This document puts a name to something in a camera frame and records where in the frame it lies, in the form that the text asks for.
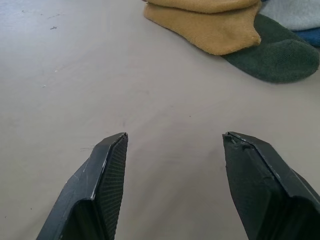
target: sock toe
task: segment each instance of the sock toe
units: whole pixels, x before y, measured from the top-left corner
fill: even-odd
[[[275,84],[302,80],[319,67],[318,51],[293,39],[244,49],[223,57],[240,70]]]

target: blue sock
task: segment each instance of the blue sock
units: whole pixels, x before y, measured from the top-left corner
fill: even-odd
[[[320,47],[320,27],[303,31],[294,31],[300,38],[315,47]]]

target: light gray sock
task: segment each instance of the light gray sock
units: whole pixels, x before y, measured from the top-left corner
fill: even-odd
[[[268,0],[260,14],[292,31],[320,27],[320,0]]]

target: white tabletop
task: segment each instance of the white tabletop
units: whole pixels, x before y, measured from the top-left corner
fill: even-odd
[[[127,132],[116,240],[245,240],[222,134],[271,143],[320,192],[320,72],[247,75],[140,0],[0,2],[0,239],[34,240],[95,144]]]

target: folded sock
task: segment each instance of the folded sock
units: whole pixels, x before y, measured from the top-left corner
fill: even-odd
[[[222,57],[258,79],[278,84],[296,82],[317,71],[318,51],[295,33],[261,14],[254,28],[261,36],[259,46]]]
[[[260,44],[254,28],[260,5],[258,2],[244,9],[205,14],[147,3],[143,14],[205,52],[224,55]]]
[[[244,9],[259,0],[147,0],[163,7],[178,8],[198,13],[213,14],[236,9]]]
[[[292,31],[319,28],[320,0],[268,0],[260,14]]]
[[[320,27],[303,31],[294,31],[294,33],[312,46],[320,47]]]

